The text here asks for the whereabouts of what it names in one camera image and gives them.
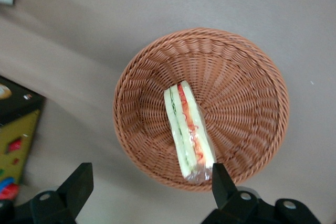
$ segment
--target wicker basket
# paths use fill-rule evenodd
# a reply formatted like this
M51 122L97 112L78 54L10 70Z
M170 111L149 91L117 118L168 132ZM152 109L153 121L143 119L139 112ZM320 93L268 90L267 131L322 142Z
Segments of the wicker basket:
M203 111L217 161L235 183L272 159L289 116L279 70L247 39L196 28L164 36L142 49L117 84L115 131L139 169L175 188L211 189L211 181L190 184L180 172L163 91L182 80L188 81Z

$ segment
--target yellow panel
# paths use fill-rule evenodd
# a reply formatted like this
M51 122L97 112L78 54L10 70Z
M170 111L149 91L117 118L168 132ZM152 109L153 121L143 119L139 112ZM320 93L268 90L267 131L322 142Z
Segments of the yellow panel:
M19 183L39 114L40 110L36 110L0 127L0 169L3 170L0 182L7 177L13 177L15 183ZM17 138L22 139L21 148L7 153L9 143Z

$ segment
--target white bread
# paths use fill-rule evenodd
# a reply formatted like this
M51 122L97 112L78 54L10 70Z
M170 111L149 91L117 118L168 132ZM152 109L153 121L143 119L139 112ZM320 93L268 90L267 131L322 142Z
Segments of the white bread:
M182 106L177 84L164 91L166 112L183 177L191 182L203 182L209 179L216 158L192 90L186 81L181 82L181 87L188 105L188 115L191 117L188 122L190 124L192 120L193 124L187 124L187 115L183 111L186 107ZM201 147L202 159L197 157L195 146Z

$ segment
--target plastic-wrapped sandwich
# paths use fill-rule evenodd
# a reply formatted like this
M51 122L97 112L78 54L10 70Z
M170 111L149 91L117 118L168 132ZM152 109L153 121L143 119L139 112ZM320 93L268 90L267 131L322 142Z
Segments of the plastic-wrapped sandwich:
M216 157L189 84L165 90L164 102L183 177L193 183L209 180Z

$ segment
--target tomato slice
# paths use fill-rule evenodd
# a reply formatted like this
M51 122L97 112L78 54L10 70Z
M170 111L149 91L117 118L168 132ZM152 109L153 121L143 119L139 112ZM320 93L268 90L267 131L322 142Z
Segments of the tomato slice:
M185 94L184 94L184 91L183 91L183 88L182 88L181 84L177 85L177 89L178 89L178 92L179 92L178 94L180 95L180 99L181 99L181 103L182 103L183 114L185 116L185 120L187 122L189 133L190 133L190 136L191 136L192 146L193 146L194 152L196 154L197 163L199 163L201 165L204 165L205 164L204 155L203 155L201 145L199 144L198 135L197 135L197 132L196 132L196 129L198 129L198 126L194 125L194 123L193 123L193 119L190 115L188 102L187 102L187 99L185 97Z

